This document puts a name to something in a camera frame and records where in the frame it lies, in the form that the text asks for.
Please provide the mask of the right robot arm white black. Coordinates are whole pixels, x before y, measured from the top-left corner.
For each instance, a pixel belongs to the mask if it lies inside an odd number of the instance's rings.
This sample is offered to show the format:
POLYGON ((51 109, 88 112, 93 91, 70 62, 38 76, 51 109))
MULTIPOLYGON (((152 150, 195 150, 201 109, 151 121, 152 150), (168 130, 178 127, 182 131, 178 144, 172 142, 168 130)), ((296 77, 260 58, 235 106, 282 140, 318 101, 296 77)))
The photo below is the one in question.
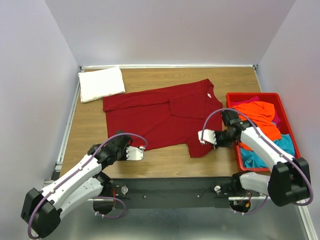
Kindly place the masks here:
POLYGON ((270 175, 253 171, 233 174, 230 191, 241 196, 247 191, 255 191, 270 197, 279 206, 295 204, 307 206, 314 200, 309 163, 302 157, 294 157, 270 140, 262 130, 234 108, 221 108, 222 121, 227 127, 216 135, 217 144, 237 141, 250 147, 266 164, 270 175))

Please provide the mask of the dark red t shirt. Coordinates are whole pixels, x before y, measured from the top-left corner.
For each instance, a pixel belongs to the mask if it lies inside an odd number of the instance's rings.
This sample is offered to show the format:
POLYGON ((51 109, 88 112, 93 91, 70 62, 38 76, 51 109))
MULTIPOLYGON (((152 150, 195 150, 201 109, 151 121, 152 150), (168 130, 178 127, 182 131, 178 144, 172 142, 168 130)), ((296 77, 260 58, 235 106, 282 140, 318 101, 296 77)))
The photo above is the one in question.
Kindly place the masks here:
POLYGON ((192 158, 201 158, 211 150, 201 144, 198 132, 206 126, 221 131, 222 119, 216 114, 222 103, 214 95, 209 79, 133 93, 104 97, 107 133, 133 133, 148 141, 148 150, 185 144, 192 158))

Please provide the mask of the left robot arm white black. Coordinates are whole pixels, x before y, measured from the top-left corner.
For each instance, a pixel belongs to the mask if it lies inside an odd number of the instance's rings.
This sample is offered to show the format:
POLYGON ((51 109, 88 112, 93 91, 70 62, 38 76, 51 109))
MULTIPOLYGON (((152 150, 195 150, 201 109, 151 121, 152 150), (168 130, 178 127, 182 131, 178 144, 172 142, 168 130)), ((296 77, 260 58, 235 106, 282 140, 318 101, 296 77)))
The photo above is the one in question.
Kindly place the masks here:
POLYGON ((116 197, 112 180, 103 170, 127 158, 133 137, 134 133, 118 132, 105 142, 93 145, 79 163, 58 180, 40 190, 30 189, 21 211, 29 239, 46 238, 69 212, 89 199, 120 203, 123 209, 119 216, 122 217, 127 211, 126 204, 116 197))

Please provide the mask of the teal t shirt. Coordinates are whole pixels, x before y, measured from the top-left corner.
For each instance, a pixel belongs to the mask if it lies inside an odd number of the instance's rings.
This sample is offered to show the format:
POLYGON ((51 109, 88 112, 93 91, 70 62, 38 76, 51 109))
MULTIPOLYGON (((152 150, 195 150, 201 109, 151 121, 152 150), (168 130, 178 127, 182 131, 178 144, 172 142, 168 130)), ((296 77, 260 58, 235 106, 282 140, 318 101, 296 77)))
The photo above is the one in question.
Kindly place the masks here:
MULTIPOLYGON (((280 139, 273 141, 280 149, 286 153, 295 156, 295 147, 289 134, 281 134, 280 139)), ((245 168, 267 168, 266 163, 247 145, 242 142, 239 144, 243 166, 245 168)))

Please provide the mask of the folded white t shirt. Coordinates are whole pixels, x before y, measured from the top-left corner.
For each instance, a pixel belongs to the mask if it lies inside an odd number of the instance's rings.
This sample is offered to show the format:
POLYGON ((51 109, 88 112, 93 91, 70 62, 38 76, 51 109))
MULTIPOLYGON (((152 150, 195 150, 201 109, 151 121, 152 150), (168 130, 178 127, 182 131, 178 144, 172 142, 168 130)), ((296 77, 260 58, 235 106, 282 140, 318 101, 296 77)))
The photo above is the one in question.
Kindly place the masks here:
POLYGON ((78 73, 80 102, 88 103, 126 92, 121 69, 118 66, 78 73))

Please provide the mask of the aluminium frame rail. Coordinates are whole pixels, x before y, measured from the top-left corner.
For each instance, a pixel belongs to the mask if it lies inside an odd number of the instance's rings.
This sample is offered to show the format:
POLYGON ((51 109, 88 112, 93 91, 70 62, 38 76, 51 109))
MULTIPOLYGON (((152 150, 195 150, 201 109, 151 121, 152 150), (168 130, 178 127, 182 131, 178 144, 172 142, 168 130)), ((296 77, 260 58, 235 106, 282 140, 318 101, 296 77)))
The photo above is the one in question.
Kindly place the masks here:
MULTIPOLYGON (((259 92, 252 66, 124 68, 126 91, 139 92, 209 79, 214 94, 224 103, 229 92, 259 92)), ((58 147, 60 173, 71 169, 93 144, 107 137, 102 101, 81 103, 74 98, 71 119, 58 147)), ((202 158, 190 158, 185 145, 150 150, 146 160, 119 162, 107 169, 112 177, 137 180, 148 177, 191 177, 208 179, 228 176, 237 170, 235 153, 222 148, 202 158)), ((306 207, 277 207, 266 202, 255 214, 241 216, 229 208, 146 208, 129 209, 118 219, 102 219, 86 201, 61 221, 51 240, 306 240, 306 207)))

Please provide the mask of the red plastic bin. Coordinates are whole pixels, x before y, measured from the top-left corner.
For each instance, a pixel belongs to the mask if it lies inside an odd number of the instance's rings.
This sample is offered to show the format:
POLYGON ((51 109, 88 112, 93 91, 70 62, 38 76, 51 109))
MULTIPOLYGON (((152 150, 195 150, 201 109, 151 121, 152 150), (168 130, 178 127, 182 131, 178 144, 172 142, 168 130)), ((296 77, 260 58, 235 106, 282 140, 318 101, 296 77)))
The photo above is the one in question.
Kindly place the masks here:
MULTIPOLYGON (((274 105, 275 119, 272 122, 277 126, 281 134, 290 135, 295 149, 294 157, 300 158, 300 151, 294 138, 294 134, 292 132, 281 98, 277 93, 229 92, 226 94, 226 106, 229 108, 241 103, 250 103, 254 101, 262 101, 274 105)), ((268 168, 245 168, 242 161, 240 147, 237 144, 234 144, 233 146, 235 149, 235 159, 240 171, 252 171, 257 173, 268 173, 270 171, 268 168)))

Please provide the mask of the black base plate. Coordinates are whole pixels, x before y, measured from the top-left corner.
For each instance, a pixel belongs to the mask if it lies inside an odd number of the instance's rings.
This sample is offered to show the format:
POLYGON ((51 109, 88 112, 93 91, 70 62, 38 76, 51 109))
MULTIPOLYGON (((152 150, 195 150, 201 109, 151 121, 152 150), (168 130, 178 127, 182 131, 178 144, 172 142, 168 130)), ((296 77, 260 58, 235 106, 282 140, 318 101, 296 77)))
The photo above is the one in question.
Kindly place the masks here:
POLYGON ((115 178, 103 188, 100 199, 93 201, 93 210, 110 214, 113 209, 178 209, 229 208, 239 200, 244 207, 253 190, 233 189, 232 178, 115 178))

